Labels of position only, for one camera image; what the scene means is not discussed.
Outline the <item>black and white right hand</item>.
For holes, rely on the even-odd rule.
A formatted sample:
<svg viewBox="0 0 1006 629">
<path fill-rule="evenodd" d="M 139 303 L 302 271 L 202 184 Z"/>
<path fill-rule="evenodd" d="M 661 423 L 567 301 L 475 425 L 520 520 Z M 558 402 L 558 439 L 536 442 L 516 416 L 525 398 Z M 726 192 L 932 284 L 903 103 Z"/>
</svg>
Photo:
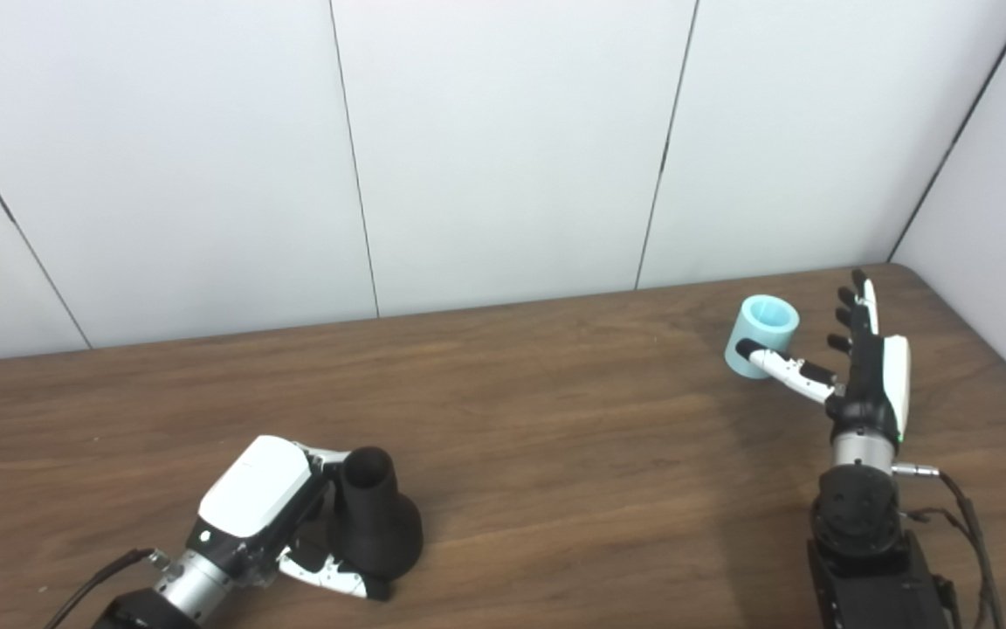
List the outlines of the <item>black and white right hand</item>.
<svg viewBox="0 0 1006 629">
<path fill-rule="evenodd" d="M 840 287 L 837 297 L 841 306 L 835 316 L 847 333 L 829 334 L 826 342 L 849 358 L 845 381 L 818 363 L 794 358 L 751 338 L 739 339 L 735 353 L 788 389 L 822 404 L 834 433 L 862 429 L 898 449 L 909 418 L 909 340 L 904 335 L 881 334 L 877 291 L 862 268 L 851 271 L 851 287 Z"/>
</svg>

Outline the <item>black and white left hand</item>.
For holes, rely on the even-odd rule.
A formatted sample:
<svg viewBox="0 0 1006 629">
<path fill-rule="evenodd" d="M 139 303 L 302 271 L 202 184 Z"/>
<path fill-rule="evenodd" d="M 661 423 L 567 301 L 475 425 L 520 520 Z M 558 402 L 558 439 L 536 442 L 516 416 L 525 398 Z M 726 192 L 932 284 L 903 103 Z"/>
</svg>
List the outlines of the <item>black and white left hand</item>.
<svg viewBox="0 0 1006 629">
<path fill-rule="evenodd" d="M 235 588 L 264 588 L 283 574 L 346 596 L 390 600 L 387 578 L 353 565 L 346 552 L 302 542 L 303 527 L 320 516 L 328 491 L 347 508 L 355 463 L 364 466 L 364 489 L 391 473 L 388 455 L 375 447 L 341 453 L 259 435 L 201 498 L 188 563 L 220 597 Z"/>
</svg>

